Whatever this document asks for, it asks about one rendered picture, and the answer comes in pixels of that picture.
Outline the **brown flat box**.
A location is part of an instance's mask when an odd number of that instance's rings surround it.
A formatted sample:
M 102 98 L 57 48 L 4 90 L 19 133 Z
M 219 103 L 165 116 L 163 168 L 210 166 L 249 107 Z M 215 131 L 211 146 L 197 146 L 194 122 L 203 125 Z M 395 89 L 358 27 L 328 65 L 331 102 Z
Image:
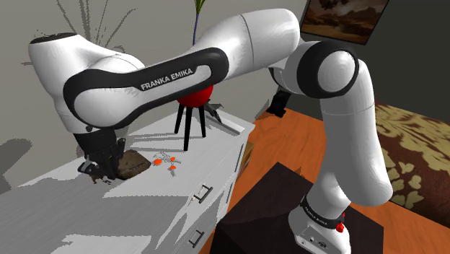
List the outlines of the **brown flat box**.
M 118 160 L 116 179 L 127 180 L 137 176 L 151 167 L 150 161 L 139 154 L 136 150 L 128 150 Z

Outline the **keys with orange caps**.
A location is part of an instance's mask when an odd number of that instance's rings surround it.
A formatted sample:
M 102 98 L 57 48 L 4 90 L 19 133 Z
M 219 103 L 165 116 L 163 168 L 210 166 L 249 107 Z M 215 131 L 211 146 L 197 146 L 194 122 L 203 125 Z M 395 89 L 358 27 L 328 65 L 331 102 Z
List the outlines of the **keys with orange caps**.
M 179 161 L 176 157 L 172 157 L 165 152 L 158 152 L 154 155 L 154 159 L 151 164 L 153 166 L 166 165 L 171 176 L 175 177 L 175 170 L 177 169 L 177 165 L 180 163 L 181 161 Z

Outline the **white chest of drawers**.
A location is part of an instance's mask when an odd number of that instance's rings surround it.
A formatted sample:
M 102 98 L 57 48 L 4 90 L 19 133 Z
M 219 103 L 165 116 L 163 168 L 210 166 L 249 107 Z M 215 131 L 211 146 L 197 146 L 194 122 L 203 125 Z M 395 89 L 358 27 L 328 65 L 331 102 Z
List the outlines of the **white chest of drawers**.
M 93 180 L 75 159 L 0 195 L 0 254 L 196 254 L 224 215 L 254 125 L 220 112 L 190 137 L 169 115 L 130 134 L 151 165 L 129 180 Z

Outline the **red vase on black legs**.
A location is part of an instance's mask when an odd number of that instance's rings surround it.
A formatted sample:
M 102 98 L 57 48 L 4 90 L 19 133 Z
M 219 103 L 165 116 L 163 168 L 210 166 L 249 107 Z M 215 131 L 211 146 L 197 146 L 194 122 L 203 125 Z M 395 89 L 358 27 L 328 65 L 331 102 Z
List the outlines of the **red vase on black legs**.
M 202 89 L 198 92 L 194 92 L 186 97 L 178 99 L 179 107 L 177 111 L 177 120 L 175 124 L 175 133 L 178 133 L 182 120 L 182 114 L 186 110 L 185 114 L 185 133 L 183 150 L 187 151 L 190 138 L 190 127 L 193 109 L 197 108 L 200 116 L 200 129 L 202 137 L 206 137 L 206 120 L 205 120 L 205 104 L 208 102 L 213 91 L 213 87 Z

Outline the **dark grey pliers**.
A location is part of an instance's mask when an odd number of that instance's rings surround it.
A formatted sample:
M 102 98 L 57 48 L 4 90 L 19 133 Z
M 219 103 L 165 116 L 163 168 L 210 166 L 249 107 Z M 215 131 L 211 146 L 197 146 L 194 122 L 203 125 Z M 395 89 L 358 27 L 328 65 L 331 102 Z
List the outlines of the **dark grey pliers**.
M 222 123 L 221 118 L 219 116 L 219 114 L 217 113 L 217 110 L 219 108 L 222 108 L 223 105 L 221 103 L 210 103 L 210 99 L 208 99 L 208 101 L 206 102 L 206 104 L 204 105 L 205 110 L 212 116 L 214 117 L 219 123 Z

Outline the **dark robot stand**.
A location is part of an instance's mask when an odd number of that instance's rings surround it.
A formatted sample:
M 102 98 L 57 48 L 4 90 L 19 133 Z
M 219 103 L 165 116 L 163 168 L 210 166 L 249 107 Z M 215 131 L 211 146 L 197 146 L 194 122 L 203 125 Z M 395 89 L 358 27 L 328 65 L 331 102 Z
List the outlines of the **dark robot stand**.
M 210 254 L 311 254 L 288 225 L 288 213 L 311 187 L 276 163 L 217 224 Z

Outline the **brown landscape wall picture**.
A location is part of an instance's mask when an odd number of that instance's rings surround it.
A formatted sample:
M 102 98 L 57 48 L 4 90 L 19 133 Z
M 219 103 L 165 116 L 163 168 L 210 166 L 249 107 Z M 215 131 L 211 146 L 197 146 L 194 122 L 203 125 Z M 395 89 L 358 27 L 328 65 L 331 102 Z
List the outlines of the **brown landscape wall picture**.
M 389 0 L 309 0 L 301 31 L 365 45 L 388 3 Z

